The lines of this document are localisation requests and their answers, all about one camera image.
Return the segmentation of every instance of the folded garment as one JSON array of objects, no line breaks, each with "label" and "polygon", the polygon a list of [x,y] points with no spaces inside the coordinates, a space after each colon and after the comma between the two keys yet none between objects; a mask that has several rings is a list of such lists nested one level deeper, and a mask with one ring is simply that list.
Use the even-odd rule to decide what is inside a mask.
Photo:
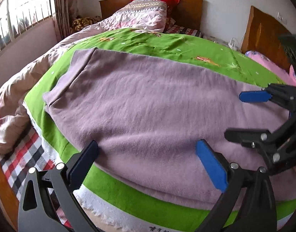
[{"label": "folded garment", "polygon": [[[195,153],[196,142],[204,138],[228,161],[256,170],[265,165],[262,157],[227,142],[224,131],[274,131],[288,116],[271,102],[240,102],[242,90],[259,87],[186,63],[88,49],[75,51],[69,70],[43,99],[74,147],[98,142],[97,164],[114,177],[165,201],[213,205],[220,191]],[[296,198],[293,170],[271,181],[277,201]]]}]

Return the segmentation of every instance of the pink wall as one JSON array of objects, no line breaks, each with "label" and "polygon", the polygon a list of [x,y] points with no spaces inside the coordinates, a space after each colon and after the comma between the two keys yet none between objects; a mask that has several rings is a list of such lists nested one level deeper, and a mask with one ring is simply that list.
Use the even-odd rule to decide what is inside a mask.
[{"label": "pink wall", "polygon": [[28,63],[57,43],[53,20],[47,19],[10,43],[0,53],[0,87]]}]

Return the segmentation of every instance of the window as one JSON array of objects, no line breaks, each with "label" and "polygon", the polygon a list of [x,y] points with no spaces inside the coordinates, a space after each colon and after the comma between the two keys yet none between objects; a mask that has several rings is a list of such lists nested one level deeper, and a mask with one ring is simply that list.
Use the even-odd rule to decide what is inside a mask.
[{"label": "window", "polygon": [[22,33],[50,18],[53,0],[4,0],[0,6],[0,52]]}]

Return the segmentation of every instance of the red and black plaid fabric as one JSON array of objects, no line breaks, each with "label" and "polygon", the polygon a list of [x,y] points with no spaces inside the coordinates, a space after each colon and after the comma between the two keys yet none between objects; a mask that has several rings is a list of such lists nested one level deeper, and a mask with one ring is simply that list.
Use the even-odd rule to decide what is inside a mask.
[{"label": "red and black plaid fabric", "polygon": [[173,25],[170,29],[168,29],[166,34],[185,34],[185,35],[191,35],[196,37],[201,37],[201,31],[189,29],[183,26]]},{"label": "red and black plaid fabric", "polygon": [[[30,167],[37,170],[49,170],[54,167],[53,161],[42,147],[42,141],[33,127],[27,128],[15,145],[13,152],[0,155],[2,171],[17,199],[20,200],[26,175]],[[62,224],[70,227],[53,189],[49,189],[50,198]]]}]

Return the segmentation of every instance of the green bedspread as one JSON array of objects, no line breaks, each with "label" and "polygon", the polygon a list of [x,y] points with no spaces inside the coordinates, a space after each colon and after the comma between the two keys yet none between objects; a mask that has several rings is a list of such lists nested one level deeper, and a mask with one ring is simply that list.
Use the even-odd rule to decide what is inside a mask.
[{"label": "green bedspread", "polygon": [[[104,32],[71,47],[25,97],[25,105],[33,118],[34,126],[41,129],[43,138],[59,153],[64,162],[78,151],[44,112],[42,95],[50,91],[67,71],[76,49],[92,47],[157,56],[203,66],[232,79],[260,87],[266,87],[268,83],[283,83],[275,74],[250,58],[202,38],[179,34],[137,33],[133,29]],[[96,166],[92,166],[83,184],[120,210],[165,228],[194,231],[209,213],[207,210],[157,200],[112,178]],[[296,200],[278,203],[278,219],[291,214],[295,208]],[[233,212],[227,223],[233,222],[236,215],[237,212]]]}]

